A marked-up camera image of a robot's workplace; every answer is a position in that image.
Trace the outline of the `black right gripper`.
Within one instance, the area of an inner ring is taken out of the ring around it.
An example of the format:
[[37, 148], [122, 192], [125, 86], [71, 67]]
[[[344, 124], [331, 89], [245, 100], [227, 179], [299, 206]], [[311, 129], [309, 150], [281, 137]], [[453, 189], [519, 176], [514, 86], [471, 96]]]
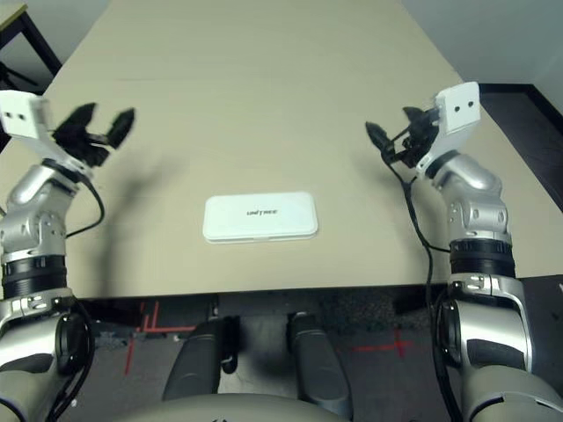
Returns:
[[[434, 123], [434, 109], [422, 110], [418, 107], [404, 107], [409, 126], [393, 138], [393, 144], [401, 142], [403, 147], [394, 150], [393, 162], [404, 165], [416, 165], [430, 150], [438, 134], [438, 126]], [[379, 151], [385, 151], [390, 139], [387, 133], [376, 123], [366, 122], [367, 135]]]

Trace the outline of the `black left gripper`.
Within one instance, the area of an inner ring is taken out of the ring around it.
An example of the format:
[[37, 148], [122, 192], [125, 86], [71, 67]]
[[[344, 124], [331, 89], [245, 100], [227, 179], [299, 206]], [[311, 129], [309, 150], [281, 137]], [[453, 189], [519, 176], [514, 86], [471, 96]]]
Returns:
[[[88, 166], [102, 166], [110, 154], [107, 149], [92, 144], [88, 137], [84, 137], [96, 106], [96, 103], [80, 105], [56, 129], [56, 143]], [[119, 113], [106, 133], [106, 143], [118, 149], [127, 138], [134, 121], [134, 108]]]

